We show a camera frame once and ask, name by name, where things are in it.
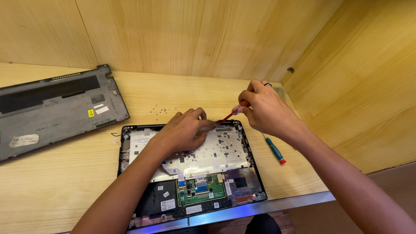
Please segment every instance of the hand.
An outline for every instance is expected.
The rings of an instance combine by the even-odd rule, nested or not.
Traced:
[[[178,151],[195,150],[205,142],[207,133],[201,133],[197,138],[198,131],[203,127],[215,127],[214,121],[207,120],[205,111],[189,109],[185,113],[176,115],[160,130],[149,142],[149,144],[164,147],[167,155]]]
[[[247,90],[241,92],[238,102],[247,100],[253,109],[239,107],[237,111],[246,115],[252,128],[289,143],[307,126],[270,85],[264,86],[265,83],[267,81],[252,80]]]

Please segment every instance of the blue screwdriver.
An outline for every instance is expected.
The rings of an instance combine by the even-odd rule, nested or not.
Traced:
[[[283,165],[286,163],[286,160],[283,158],[280,151],[277,149],[277,147],[273,144],[272,140],[266,136],[266,134],[262,133],[264,138],[266,138],[267,144],[272,148],[273,154],[275,154],[276,158],[279,160],[280,164]]]

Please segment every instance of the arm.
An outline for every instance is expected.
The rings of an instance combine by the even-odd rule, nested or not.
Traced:
[[[364,233],[414,233],[416,223],[380,187],[327,146],[284,103],[267,81],[252,80],[239,101],[250,126],[296,148],[313,166],[339,204]]]
[[[202,108],[178,112],[140,152],[127,169],[98,197],[71,233],[124,233],[144,190],[157,168],[170,154],[194,150],[205,142],[202,127],[217,124]]]

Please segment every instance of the left hand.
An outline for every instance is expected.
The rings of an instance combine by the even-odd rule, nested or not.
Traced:
[[[151,140],[150,144],[164,147],[167,155],[178,151],[195,150],[205,142],[207,133],[195,138],[203,127],[215,127],[217,123],[208,120],[205,111],[199,107],[185,113],[178,112]]]

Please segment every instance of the red screwdriver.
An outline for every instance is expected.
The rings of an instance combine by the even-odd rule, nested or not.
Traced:
[[[249,107],[249,106],[251,106],[251,104],[249,102],[247,102],[246,100],[243,100],[242,102],[240,102],[239,105],[237,105],[235,108],[233,108],[233,110],[231,111],[231,114],[229,114],[227,117],[225,117],[223,120],[221,120],[221,122],[218,125],[220,125],[223,122],[225,122],[232,115],[238,115],[239,112],[237,112],[237,108],[239,108],[239,107]]]

